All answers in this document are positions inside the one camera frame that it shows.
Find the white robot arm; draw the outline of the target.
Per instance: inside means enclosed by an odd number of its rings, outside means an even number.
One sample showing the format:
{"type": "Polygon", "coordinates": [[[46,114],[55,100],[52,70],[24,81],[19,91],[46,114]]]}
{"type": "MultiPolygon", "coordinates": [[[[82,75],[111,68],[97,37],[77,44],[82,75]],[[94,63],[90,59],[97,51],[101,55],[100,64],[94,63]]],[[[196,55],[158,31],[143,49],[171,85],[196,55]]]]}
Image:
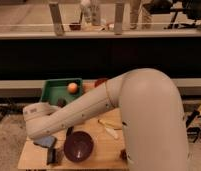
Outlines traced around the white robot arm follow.
{"type": "Polygon", "coordinates": [[[183,104],[163,72],[135,69],[107,80],[50,113],[24,109],[27,135],[37,139],[119,109],[129,171],[189,171],[183,104]]]}

